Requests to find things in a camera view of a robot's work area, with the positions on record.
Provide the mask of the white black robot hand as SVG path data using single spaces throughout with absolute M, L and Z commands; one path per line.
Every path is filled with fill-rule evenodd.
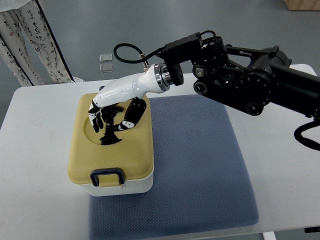
M 101 110 L 131 100 L 124 119 L 117 131 L 131 129 L 137 125 L 145 111 L 143 97 L 147 93 L 161 94 L 170 89 L 171 77 L 164 63 L 153 64 L 147 71 L 111 81 L 93 98 L 88 117 L 95 132 L 104 127 Z

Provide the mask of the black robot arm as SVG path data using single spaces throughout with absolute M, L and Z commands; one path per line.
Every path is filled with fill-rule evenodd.
M 320 79 L 292 69 L 292 60 L 278 46 L 233 47 L 219 36 L 203 39 L 197 32 L 166 44 L 158 57 L 164 60 L 172 84 L 183 84 L 180 64 L 191 61 L 195 92 L 243 113 L 258 116 L 274 103 L 312 118 L 294 131 L 294 138 L 319 150 L 319 143 L 302 133 L 320 124 Z

